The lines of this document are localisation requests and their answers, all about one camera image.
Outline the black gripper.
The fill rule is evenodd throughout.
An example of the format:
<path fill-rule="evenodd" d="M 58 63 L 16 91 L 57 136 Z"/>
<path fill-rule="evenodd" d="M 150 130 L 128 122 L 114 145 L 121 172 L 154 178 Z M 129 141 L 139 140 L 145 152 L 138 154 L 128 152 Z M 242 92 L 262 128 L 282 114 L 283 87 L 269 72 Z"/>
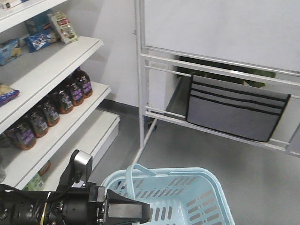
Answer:
<path fill-rule="evenodd" d="M 106 223 L 147 223 L 150 205 L 128 199 L 112 190 L 91 183 L 84 188 L 72 187 L 61 199 L 51 203 L 49 225 L 99 225 Z"/>

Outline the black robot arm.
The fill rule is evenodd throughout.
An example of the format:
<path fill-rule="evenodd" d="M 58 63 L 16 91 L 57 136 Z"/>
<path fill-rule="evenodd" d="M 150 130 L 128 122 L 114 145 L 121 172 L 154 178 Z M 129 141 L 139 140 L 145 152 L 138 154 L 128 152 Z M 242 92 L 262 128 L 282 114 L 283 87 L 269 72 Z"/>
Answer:
<path fill-rule="evenodd" d="M 100 225 L 105 188 L 88 183 L 57 191 L 24 191 L 0 186 L 2 225 Z"/>

